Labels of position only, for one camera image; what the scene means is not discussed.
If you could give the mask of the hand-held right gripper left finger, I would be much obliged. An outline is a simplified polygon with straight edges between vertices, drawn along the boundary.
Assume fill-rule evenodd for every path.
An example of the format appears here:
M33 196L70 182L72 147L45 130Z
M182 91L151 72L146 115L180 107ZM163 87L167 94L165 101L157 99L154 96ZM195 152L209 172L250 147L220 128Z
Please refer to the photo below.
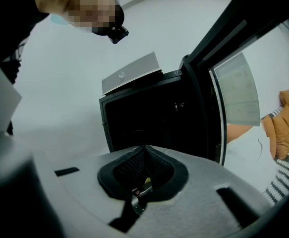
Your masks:
M132 191L146 181L145 146L131 147L104 155L108 161L97 174L100 186L111 198L129 200Z

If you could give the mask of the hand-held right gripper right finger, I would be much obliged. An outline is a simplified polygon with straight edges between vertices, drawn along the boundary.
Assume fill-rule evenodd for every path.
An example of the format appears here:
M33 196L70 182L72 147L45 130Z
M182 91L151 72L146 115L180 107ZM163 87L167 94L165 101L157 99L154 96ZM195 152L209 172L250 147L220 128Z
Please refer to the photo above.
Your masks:
M152 184L152 190L144 196L146 202L170 200L182 191L189 178L188 169L182 162L148 145L144 159Z

